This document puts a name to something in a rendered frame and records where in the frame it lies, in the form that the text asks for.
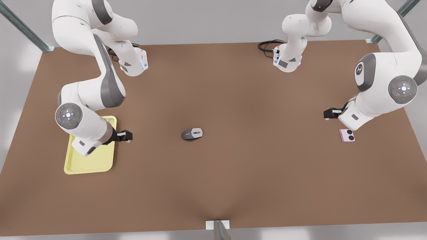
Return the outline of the grey computer mouse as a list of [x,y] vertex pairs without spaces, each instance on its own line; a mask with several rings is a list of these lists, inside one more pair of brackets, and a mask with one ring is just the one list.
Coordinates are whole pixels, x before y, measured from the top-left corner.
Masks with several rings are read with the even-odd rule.
[[181,138],[187,142],[192,142],[203,136],[203,131],[200,128],[187,129],[181,134]]

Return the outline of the yellow plastic tray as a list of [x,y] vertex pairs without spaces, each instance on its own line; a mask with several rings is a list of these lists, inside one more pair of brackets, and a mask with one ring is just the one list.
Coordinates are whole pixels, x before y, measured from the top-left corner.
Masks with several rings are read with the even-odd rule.
[[108,145],[99,146],[89,156],[83,156],[73,148],[74,139],[75,137],[70,135],[64,164],[66,174],[100,173],[111,169],[115,148],[114,141]]

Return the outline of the silver frame post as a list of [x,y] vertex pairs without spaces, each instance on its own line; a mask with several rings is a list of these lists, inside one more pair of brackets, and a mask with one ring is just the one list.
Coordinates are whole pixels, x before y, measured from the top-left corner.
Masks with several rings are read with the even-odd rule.
[[0,0],[0,14],[42,52],[53,52],[55,50],[55,47],[48,46],[38,37],[2,0]]
[[389,7],[387,3],[372,0],[372,7],[367,15],[367,21],[362,23],[362,27],[367,27],[367,31],[374,34],[373,37],[365,39],[367,44],[378,44],[382,39],[390,45],[399,44],[399,42],[410,42],[412,38],[404,26],[403,17],[410,12],[421,0],[405,0],[403,5],[397,11]]
[[232,240],[228,230],[230,229],[230,220],[212,220],[205,222],[206,230],[213,230],[214,240]]

